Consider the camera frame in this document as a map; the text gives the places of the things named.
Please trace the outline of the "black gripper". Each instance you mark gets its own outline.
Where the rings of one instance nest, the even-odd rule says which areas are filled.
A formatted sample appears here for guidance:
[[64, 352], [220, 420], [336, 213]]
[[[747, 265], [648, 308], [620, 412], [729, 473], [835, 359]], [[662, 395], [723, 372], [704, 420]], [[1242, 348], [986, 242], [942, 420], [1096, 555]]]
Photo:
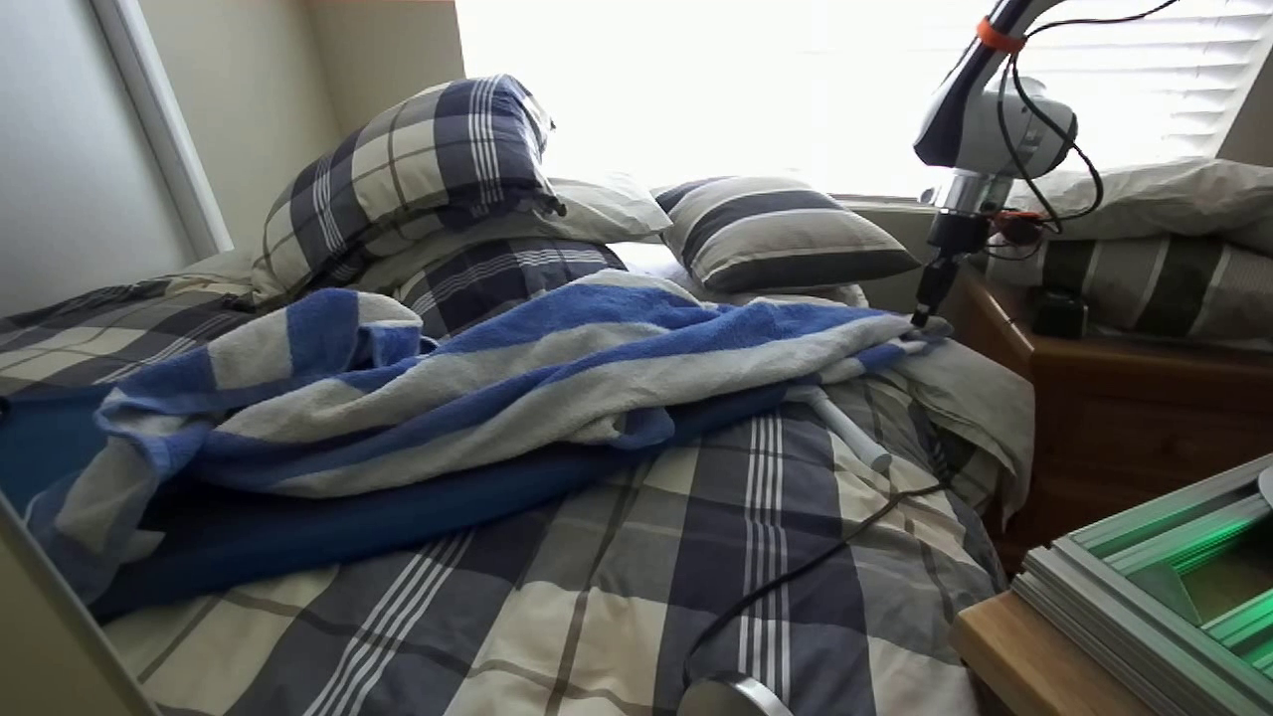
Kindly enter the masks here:
[[942, 306], [954, 274], [959, 274], [959, 257], [954, 257], [949, 250], [937, 250], [937, 255], [918, 270], [916, 306], [909, 306], [909, 320], [916, 320], [916, 327], [928, 327], [928, 320], [937, 315], [937, 306]]

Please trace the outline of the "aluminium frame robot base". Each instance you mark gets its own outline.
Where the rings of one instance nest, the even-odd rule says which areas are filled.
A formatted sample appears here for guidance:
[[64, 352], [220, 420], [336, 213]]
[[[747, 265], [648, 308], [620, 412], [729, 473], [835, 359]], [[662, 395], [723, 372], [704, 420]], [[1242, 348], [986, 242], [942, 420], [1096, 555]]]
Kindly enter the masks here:
[[1273, 716], [1273, 457], [1024, 551], [1010, 593], [1154, 716]]

